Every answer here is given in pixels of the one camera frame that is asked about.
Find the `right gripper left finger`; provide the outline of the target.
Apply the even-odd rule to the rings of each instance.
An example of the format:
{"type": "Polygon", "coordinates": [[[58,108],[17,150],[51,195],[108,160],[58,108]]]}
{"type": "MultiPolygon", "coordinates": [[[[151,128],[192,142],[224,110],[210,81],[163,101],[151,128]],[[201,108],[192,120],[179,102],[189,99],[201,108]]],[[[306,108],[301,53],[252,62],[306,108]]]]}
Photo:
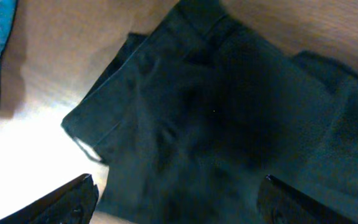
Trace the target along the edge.
{"type": "Polygon", "coordinates": [[[99,199],[91,174],[82,174],[0,219],[0,224],[88,224],[99,199]]]}

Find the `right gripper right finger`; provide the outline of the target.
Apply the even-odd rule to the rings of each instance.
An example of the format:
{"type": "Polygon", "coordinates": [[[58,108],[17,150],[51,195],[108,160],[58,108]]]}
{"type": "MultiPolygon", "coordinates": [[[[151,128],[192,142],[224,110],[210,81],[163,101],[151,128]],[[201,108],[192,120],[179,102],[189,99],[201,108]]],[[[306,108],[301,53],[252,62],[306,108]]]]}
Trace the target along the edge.
{"type": "Polygon", "coordinates": [[[257,209],[268,224],[357,224],[273,175],[266,175],[257,209]]]}

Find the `black trousers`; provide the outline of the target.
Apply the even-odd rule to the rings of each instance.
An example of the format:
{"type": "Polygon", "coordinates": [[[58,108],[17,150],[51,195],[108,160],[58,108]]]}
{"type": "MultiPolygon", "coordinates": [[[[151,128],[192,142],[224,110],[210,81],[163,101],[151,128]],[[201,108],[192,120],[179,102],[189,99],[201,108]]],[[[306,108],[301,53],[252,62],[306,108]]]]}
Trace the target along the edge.
{"type": "Polygon", "coordinates": [[[358,220],[358,74],[217,1],[129,34],[62,127],[109,167],[98,210],[132,222],[257,223],[267,174],[358,220]]]}

